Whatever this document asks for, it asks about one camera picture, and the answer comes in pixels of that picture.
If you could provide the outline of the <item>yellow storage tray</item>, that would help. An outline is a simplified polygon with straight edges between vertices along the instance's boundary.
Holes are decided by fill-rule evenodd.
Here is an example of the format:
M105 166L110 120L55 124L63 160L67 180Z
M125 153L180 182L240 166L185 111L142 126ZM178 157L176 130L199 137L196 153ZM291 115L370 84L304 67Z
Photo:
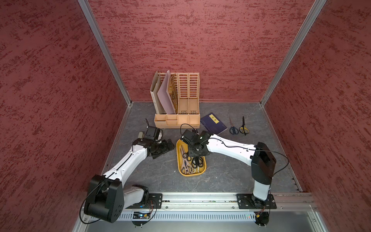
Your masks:
M205 157L188 156L188 145L181 140L176 143L178 171L184 177L203 174L207 169Z

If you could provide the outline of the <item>blue handled scissors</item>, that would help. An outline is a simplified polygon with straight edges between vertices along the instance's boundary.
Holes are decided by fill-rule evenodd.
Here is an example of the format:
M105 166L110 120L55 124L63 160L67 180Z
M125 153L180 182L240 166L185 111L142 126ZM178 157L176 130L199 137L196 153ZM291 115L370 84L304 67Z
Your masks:
M233 122L232 122L232 119L230 118L230 129L229 129L229 132L232 134L232 135L237 135L239 134L239 130L234 126Z

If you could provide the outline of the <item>yellow black handled scissors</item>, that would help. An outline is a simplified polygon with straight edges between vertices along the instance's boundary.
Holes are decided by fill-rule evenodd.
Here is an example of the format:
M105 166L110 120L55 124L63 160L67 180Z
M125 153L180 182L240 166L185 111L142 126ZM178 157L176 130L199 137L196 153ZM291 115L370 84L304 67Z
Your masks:
M246 127L244 116L242 117L242 125L239 128L239 131L240 131L240 133L242 133L244 135L249 134L249 129Z

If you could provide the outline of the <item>large black scissors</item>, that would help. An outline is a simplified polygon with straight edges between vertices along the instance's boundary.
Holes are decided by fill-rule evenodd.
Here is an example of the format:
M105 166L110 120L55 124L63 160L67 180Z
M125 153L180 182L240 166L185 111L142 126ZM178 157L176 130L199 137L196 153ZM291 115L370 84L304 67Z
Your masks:
M191 164L194 169L203 168L204 167L203 157L193 157Z

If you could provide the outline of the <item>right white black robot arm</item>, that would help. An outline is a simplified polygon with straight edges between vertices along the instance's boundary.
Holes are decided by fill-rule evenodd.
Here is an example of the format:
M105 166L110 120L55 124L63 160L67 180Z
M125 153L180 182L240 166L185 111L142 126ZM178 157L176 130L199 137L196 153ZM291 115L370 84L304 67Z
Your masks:
M251 177L254 180L252 200L258 202L267 201L273 177L289 165L287 156L269 150L262 142L249 145L222 138L209 131L198 134L190 130L185 130L180 140L187 144L191 157L205 157L218 153L250 166Z

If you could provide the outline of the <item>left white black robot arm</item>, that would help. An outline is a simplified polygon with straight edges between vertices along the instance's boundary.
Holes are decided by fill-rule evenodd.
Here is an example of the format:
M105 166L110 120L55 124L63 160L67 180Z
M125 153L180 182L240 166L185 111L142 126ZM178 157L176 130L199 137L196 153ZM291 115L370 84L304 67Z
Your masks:
M94 175L88 186L88 193L81 205L84 214L97 220L115 222L123 209L137 205L149 206L149 190L142 185L133 185L124 190L124 185L137 166L148 156L153 159L174 149L168 140L152 141L137 139L128 153L103 175Z

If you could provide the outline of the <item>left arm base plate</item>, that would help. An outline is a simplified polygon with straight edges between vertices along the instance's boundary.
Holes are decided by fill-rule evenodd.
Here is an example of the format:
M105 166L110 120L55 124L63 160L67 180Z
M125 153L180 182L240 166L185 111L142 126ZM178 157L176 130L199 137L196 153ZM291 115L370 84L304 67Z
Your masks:
M162 198L162 193L145 193L140 208L149 210L161 208Z

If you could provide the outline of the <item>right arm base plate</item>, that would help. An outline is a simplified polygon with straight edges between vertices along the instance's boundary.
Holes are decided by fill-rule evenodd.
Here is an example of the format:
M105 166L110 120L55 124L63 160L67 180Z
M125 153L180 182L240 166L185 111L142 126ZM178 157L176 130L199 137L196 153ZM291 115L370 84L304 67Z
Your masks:
M251 209L251 210L262 210L262 209L277 209L276 201L272 194L268 194L265 201L256 198L251 194L236 194L237 204L239 209Z

